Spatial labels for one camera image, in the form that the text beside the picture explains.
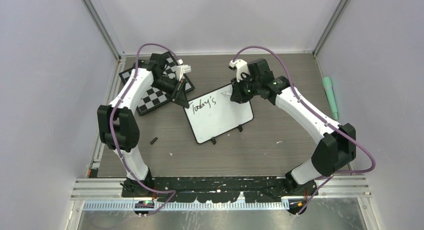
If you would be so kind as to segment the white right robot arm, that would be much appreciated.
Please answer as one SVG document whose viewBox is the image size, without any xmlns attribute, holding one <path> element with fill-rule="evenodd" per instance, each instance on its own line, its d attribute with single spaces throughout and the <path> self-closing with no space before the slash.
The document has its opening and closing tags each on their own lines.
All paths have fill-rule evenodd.
<svg viewBox="0 0 424 230">
<path fill-rule="evenodd" d="M 314 106 L 306 107 L 308 101 L 296 88 L 291 88 L 286 77 L 275 77 L 265 59 L 249 63 L 233 60 L 228 67 L 236 72 L 231 80 L 232 102 L 246 103 L 254 96 L 261 96 L 287 112 L 317 144 L 310 159 L 285 174 L 286 192 L 298 195 L 306 183 L 320 176 L 331 176 L 356 158 L 356 147 L 347 139 L 355 139 L 355 128 L 349 123 L 340 125 Z"/>
</svg>

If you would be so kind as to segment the black marker cap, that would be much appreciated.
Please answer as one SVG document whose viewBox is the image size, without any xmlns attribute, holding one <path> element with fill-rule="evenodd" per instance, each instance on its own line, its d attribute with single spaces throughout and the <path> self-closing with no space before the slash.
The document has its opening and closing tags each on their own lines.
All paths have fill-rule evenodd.
<svg viewBox="0 0 424 230">
<path fill-rule="evenodd" d="M 154 144 L 157 140 L 158 140 L 158 138 L 157 138 L 157 137 L 153 138 L 153 139 L 150 141 L 150 145 L 153 145 L 153 144 Z"/>
</svg>

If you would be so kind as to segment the small black-framed whiteboard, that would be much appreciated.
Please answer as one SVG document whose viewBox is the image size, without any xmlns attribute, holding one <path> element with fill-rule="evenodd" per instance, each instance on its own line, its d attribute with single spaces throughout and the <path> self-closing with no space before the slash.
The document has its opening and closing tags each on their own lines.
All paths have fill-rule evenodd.
<svg viewBox="0 0 424 230">
<path fill-rule="evenodd" d="M 254 119 L 250 102 L 236 103 L 230 96 L 231 84 L 224 85 L 211 92 L 188 101 L 189 108 L 183 108 L 196 143 L 215 142 L 216 138 L 233 129 L 242 128 Z"/>
</svg>

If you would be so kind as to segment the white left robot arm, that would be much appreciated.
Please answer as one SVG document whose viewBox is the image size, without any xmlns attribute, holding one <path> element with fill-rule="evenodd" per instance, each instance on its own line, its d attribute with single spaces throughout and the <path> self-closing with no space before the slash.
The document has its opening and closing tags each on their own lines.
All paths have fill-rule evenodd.
<svg viewBox="0 0 424 230">
<path fill-rule="evenodd" d="M 134 112 L 143 94 L 154 87 L 184 108 L 189 103 L 186 95 L 185 74 L 191 67 L 182 60 L 169 61 L 170 54 L 152 54 L 148 60 L 136 60 L 130 76 L 118 95 L 107 105 L 97 109 L 99 137 L 119 157 L 126 170 L 126 182 L 142 197 L 149 196 L 154 183 L 149 167 L 138 149 L 140 130 Z"/>
</svg>

